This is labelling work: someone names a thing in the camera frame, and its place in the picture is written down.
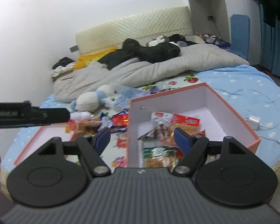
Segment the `black clothes pile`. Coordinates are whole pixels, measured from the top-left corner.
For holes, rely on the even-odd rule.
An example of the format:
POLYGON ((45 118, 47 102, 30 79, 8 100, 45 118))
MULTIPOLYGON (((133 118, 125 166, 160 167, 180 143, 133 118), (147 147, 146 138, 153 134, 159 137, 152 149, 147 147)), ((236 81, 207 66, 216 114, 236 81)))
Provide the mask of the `black clothes pile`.
POLYGON ((128 38, 121 49, 106 54, 98 62, 105 64, 109 70, 133 58, 154 64, 178 57, 181 53, 180 47, 195 44, 196 42, 188 41, 179 34, 174 34, 155 46, 141 46, 135 39, 128 38))

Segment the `blue bed sheet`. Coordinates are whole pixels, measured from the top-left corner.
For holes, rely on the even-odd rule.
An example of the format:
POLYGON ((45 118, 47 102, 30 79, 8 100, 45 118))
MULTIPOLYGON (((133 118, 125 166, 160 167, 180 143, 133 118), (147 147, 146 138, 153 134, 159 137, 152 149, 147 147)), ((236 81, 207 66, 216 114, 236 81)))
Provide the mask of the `blue bed sheet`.
MULTIPOLYGON (((254 67, 240 65, 195 72, 200 83, 207 83, 244 119, 260 117, 255 131, 261 138, 256 155, 273 167, 280 160, 280 87, 254 67)), ((14 161, 39 127, 23 128, 9 148, 1 165, 10 172, 14 161)))

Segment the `orange sausage snack bag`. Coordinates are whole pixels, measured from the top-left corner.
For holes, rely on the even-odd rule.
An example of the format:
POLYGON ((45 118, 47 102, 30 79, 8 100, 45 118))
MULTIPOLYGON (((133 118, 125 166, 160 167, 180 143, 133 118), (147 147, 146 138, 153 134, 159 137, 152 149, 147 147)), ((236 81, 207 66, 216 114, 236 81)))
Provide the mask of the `orange sausage snack bag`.
POLYGON ((70 119, 65 126, 65 133, 73 134, 94 134, 96 129, 102 124, 98 117, 92 117, 85 120, 72 120, 70 119))

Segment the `small red foil candy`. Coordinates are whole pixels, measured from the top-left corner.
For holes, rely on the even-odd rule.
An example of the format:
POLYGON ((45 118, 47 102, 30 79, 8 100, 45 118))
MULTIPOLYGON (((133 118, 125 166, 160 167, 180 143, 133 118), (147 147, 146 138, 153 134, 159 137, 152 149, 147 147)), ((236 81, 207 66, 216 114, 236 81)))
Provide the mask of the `small red foil candy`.
POLYGON ((114 127, 126 127, 128 126, 129 116, 127 114, 113 115, 112 122, 114 127))

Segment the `orange dried snack bag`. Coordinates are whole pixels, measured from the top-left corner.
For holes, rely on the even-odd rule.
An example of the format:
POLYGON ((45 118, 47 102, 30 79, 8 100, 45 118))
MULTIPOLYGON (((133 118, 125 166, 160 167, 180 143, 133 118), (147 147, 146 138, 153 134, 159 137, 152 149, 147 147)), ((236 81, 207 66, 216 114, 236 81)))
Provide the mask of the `orange dried snack bag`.
POLYGON ((176 146, 174 141, 174 130, 176 128, 181 128, 189 135, 194 135, 200 132, 200 119, 192 118, 189 116, 183 116, 179 114, 173 114, 173 118, 171 120, 171 129, 172 134, 168 141, 162 141, 166 146, 176 146))

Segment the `grey duvet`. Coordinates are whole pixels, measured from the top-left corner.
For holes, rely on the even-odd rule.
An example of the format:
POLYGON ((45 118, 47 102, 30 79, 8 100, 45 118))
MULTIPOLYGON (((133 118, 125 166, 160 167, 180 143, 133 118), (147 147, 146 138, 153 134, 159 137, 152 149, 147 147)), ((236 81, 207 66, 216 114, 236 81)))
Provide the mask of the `grey duvet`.
POLYGON ((109 70, 97 61, 91 62, 87 67, 57 79, 53 84, 53 97, 58 102, 69 103, 104 84, 137 88, 189 70, 202 72, 247 64, 247 60, 218 46, 199 43, 181 48, 178 57, 154 64, 132 58, 109 70))

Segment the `white blue plush toy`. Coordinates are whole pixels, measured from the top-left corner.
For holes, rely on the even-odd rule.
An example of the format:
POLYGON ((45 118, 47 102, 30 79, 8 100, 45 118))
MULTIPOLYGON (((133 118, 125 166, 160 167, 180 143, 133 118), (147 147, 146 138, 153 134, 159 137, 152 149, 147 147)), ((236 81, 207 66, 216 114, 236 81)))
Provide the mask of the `white blue plush toy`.
POLYGON ((80 95, 70 103, 70 109, 74 112, 95 112, 104 105, 109 97, 116 96, 117 91, 113 86, 103 85, 95 91, 89 91, 80 95))

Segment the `white phone charger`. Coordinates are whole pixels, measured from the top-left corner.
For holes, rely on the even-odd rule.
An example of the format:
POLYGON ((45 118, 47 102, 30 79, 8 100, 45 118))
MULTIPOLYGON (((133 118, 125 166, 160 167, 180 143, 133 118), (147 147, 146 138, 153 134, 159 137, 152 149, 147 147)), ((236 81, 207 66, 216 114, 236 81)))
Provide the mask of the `white phone charger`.
POLYGON ((260 117, 250 115, 248 118, 246 118, 246 121, 253 130, 257 130, 260 124, 260 119, 260 117))

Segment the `pale blue plastic bag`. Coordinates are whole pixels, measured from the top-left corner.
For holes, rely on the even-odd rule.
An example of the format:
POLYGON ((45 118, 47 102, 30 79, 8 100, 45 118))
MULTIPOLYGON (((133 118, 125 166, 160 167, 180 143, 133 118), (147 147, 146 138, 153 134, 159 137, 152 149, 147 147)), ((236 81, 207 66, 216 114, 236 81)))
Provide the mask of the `pale blue plastic bag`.
POLYGON ((150 90, 143 91, 116 83, 111 83, 110 86, 114 93, 106 98, 105 106, 108 108, 127 109, 130 100, 150 95, 150 90))

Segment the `clear red spicy snack bag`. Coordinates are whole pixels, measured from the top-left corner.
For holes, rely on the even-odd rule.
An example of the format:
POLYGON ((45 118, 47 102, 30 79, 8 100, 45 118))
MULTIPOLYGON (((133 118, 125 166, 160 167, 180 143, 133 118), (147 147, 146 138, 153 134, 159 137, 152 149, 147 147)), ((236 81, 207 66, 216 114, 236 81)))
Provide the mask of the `clear red spicy snack bag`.
POLYGON ((178 148, 149 147, 143 149, 144 168, 168 168, 172 170, 182 159, 178 148))

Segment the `blue white snack bag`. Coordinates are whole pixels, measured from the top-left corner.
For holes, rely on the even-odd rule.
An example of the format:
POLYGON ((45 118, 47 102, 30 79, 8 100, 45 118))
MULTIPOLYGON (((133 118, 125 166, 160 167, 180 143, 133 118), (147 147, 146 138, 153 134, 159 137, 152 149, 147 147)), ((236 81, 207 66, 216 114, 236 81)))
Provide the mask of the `blue white snack bag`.
POLYGON ((112 122, 113 115, 117 114, 127 114, 129 116, 128 110, 123 110, 115 114, 110 114, 109 112, 101 113, 99 119, 101 120, 102 124, 97 129, 97 131, 102 130, 103 128, 109 128, 111 133, 122 133, 127 131, 128 126, 126 127, 114 127, 112 122))

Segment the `fruit print mat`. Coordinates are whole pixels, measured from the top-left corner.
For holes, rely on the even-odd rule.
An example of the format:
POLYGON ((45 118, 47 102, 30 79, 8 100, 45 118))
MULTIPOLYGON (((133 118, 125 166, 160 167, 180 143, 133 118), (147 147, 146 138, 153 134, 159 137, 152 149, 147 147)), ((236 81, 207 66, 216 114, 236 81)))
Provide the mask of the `fruit print mat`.
POLYGON ((101 115, 98 117, 95 117, 88 111, 78 112, 74 109, 75 102, 73 102, 70 106, 73 112, 71 113, 71 119, 65 126, 65 132, 74 135, 87 134, 92 136, 104 127, 108 127, 111 132, 111 139, 103 151, 101 158, 112 170, 117 167, 127 167, 128 123, 125 122, 119 125, 114 123, 114 119, 118 119, 120 115, 127 118, 129 100, 162 91, 182 88, 199 82, 199 79, 191 74, 169 78, 140 88, 130 88, 113 84, 110 88, 115 90, 115 92, 107 98, 102 96, 105 102, 99 107, 99 113, 101 115))

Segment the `clothes on nightstand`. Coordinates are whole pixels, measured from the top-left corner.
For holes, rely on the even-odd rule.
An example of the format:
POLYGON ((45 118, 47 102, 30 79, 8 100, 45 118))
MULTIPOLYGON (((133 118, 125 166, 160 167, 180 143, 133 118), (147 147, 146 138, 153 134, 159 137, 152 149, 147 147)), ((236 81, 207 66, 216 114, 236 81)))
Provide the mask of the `clothes on nightstand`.
POLYGON ((71 73, 75 64, 76 62, 71 58, 61 58, 57 63, 53 65, 50 73, 51 78, 57 79, 60 76, 71 73))

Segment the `black white plush toy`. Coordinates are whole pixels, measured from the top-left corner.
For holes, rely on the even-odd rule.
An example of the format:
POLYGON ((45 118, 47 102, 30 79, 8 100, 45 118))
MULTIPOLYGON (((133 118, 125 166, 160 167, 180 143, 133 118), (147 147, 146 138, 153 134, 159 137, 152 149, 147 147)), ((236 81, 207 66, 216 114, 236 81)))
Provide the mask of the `black white plush toy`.
POLYGON ((147 47, 152 47, 152 46, 156 46, 160 43, 163 43, 163 42, 169 42, 170 39, 167 37, 167 36, 158 36, 156 39, 150 41, 147 43, 147 47))

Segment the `cream quilted headboard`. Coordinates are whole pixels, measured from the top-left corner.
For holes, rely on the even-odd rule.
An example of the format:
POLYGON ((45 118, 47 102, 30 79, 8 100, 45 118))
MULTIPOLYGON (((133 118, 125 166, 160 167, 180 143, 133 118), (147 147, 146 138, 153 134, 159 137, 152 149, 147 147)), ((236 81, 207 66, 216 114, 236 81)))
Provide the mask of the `cream quilted headboard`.
POLYGON ((146 44, 158 36, 191 35, 193 27, 188 7, 175 7, 136 14, 106 22, 76 33, 80 55, 120 47, 127 38, 146 44))

